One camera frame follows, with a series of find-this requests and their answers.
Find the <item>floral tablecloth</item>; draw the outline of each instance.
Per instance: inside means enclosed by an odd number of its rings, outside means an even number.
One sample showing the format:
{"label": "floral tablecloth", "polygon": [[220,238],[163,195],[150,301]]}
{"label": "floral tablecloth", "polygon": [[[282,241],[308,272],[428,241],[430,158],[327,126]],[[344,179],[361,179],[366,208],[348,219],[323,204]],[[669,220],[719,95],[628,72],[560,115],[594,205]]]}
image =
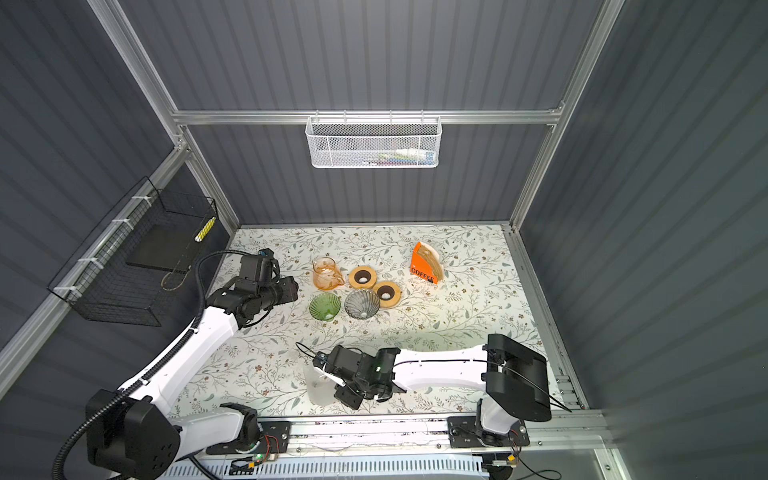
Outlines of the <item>floral tablecloth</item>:
{"label": "floral tablecloth", "polygon": [[[438,286],[409,272],[419,241],[440,252],[445,281]],[[500,226],[242,229],[235,233],[232,248],[254,253],[272,249],[281,273],[296,278],[299,299],[275,307],[260,325],[224,343],[181,393],[174,415],[205,412],[222,402],[244,403],[260,416],[465,412],[474,411],[482,394],[435,387],[395,394],[383,403],[363,401],[357,411],[339,402],[316,406],[303,376],[308,359],[295,342],[325,352],[343,344],[375,354],[388,346],[462,349],[485,343],[489,333],[504,333],[546,356]],[[400,304],[370,320],[352,319],[343,308],[331,322],[313,319],[308,307],[319,293],[311,274],[315,257],[332,257],[344,274],[359,265],[372,266],[379,281],[400,286]],[[228,256],[215,286],[237,275],[239,268],[239,258]],[[342,301],[350,291],[349,285],[333,290]],[[550,369],[549,379],[552,394],[559,398]]]}

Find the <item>round filter holder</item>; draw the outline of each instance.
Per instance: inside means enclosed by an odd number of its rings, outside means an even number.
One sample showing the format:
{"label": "round filter holder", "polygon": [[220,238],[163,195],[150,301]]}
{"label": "round filter holder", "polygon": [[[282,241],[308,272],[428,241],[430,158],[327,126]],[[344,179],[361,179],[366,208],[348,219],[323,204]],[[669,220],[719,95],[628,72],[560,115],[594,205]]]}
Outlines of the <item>round filter holder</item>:
{"label": "round filter holder", "polygon": [[344,300],[344,310],[353,319],[365,320],[376,315],[381,306],[381,301],[370,289],[361,289],[351,292]]}
{"label": "round filter holder", "polygon": [[370,266],[358,266],[349,272],[349,285],[352,288],[372,288],[376,285],[376,271]]}
{"label": "round filter holder", "polygon": [[379,282],[373,287],[382,308],[392,308],[400,303],[400,288],[394,282]]}

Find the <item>vent grille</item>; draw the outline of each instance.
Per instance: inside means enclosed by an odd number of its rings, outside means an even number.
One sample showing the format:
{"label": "vent grille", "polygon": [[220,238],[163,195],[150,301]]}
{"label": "vent grille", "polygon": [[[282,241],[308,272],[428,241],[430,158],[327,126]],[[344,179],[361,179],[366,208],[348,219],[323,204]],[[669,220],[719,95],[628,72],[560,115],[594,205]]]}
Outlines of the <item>vent grille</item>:
{"label": "vent grille", "polygon": [[[229,475],[229,460],[202,460],[201,463],[221,478],[408,478],[433,475],[434,478],[487,478],[482,471],[482,459],[472,455],[404,455],[360,456],[339,458],[279,458],[256,467],[252,473]],[[176,480],[205,479],[188,460],[173,464],[160,478]]]}

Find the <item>black wire basket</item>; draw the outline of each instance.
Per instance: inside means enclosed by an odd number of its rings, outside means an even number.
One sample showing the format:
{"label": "black wire basket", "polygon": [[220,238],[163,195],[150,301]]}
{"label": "black wire basket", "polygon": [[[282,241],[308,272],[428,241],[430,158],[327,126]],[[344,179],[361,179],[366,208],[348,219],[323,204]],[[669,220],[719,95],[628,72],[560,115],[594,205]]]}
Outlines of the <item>black wire basket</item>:
{"label": "black wire basket", "polygon": [[192,266],[218,217],[216,202],[154,186],[132,201],[97,246],[86,250],[86,239],[48,290],[88,320],[160,326],[180,288],[194,283]]}

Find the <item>gray wall panel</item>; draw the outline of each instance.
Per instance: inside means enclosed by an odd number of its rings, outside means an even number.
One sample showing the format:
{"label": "gray wall panel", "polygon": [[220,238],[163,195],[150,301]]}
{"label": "gray wall panel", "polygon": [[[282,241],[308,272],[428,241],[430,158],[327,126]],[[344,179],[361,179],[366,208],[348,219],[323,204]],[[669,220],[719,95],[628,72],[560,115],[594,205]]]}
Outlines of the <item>gray wall panel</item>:
{"label": "gray wall panel", "polygon": [[0,5],[0,345],[172,145],[86,2]]}
{"label": "gray wall panel", "polygon": [[140,0],[185,110],[557,107],[598,0]]}
{"label": "gray wall panel", "polygon": [[193,126],[245,224],[508,220],[544,125],[446,126],[440,165],[312,167],[298,126]]}
{"label": "gray wall panel", "polygon": [[766,16],[628,2],[522,228],[635,478],[766,466]]}
{"label": "gray wall panel", "polygon": [[[187,168],[179,170],[167,189],[201,194]],[[227,232],[217,223],[204,249],[223,249],[227,241]],[[216,268],[216,260],[204,264],[206,284]],[[88,399],[99,389],[117,388],[150,362],[191,321],[196,305],[194,283],[188,280],[160,327],[89,322],[69,313],[0,402],[0,476],[50,478],[51,462],[83,422]],[[88,464],[84,442],[72,450],[66,472],[69,478],[83,479],[105,478],[107,473]]]}

